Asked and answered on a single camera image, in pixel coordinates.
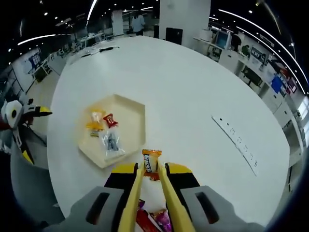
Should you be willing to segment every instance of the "wooden tray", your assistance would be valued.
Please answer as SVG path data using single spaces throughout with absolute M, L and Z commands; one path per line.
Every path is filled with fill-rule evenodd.
M 86 123 L 91 121 L 90 109 L 101 109 L 106 115 L 112 113 L 118 122 L 117 132 L 125 155 L 105 160 L 105 151 L 99 138 L 91 137 Z M 128 98 L 111 95 L 86 108 L 77 123 L 78 147 L 100 168 L 105 168 L 135 153 L 145 144 L 145 105 Z

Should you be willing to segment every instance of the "ceiling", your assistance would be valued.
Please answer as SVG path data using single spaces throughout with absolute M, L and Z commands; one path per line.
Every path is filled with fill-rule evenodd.
M 15 56 L 19 56 L 20 52 L 25 53 L 29 48 L 49 40 L 49 38 L 44 38 L 17 46 L 19 42 L 26 39 L 49 34 L 72 33 L 74 27 L 71 28 L 68 27 L 68 25 L 57 27 L 56 24 L 67 18 L 71 18 L 68 24 L 73 24 L 73 26 L 77 23 L 86 23 L 92 2 L 93 0 L 2 1 L 0 3 L 1 8 L 8 10 L 8 14 L 0 15 L 2 34 L 5 35 L 0 38 L 0 52 L 5 56 L 5 58 L 2 59 L 5 59 L 6 63 L 8 63 L 9 60 L 14 60 Z M 235 29 L 236 26 L 239 26 L 252 34 L 256 34 L 257 32 L 263 34 L 274 42 L 273 39 L 257 27 L 218 10 L 222 9 L 242 16 L 271 33 L 294 55 L 293 47 L 289 46 L 293 41 L 295 43 L 296 60 L 307 75 L 305 69 L 308 64 L 308 58 L 305 54 L 307 50 L 305 46 L 307 38 L 304 36 L 305 29 L 299 28 L 302 26 L 302 19 L 304 20 L 306 16 L 304 2 L 300 0 L 289 2 L 266 0 L 265 2 L 269 9 L 265 7 L 265 4 L 256 6 L 257 2 L 264 3 L 264 0 L 212 0 L 211 16 L 215 15 L 214 17 L 218 18 L 218 21 L 226 27 L 230 26 L 231 29 Z M 109 16 L 114 9 L 129 10 L 132 9 L 132 6 L 134 9 L 153 6 L 154 9 L 157 10 L 159 4 L 160 0 L 98 0 L 91 14 L 90 21 L 98 20 L 102 15 Z M 21 21 L 23 22 L 22 33 L 20 33 Z M 299 82 L 302 86 L 306 87 L 307 91 L 307 81 L 298 66 L 295 65 L 293 59 L 283 51 L 276 42 L 274 42 L 274 44 L 274 50 L 280 50 L 281 57 L 293 70 L 297 71 L 296 74 L 299 77 Z

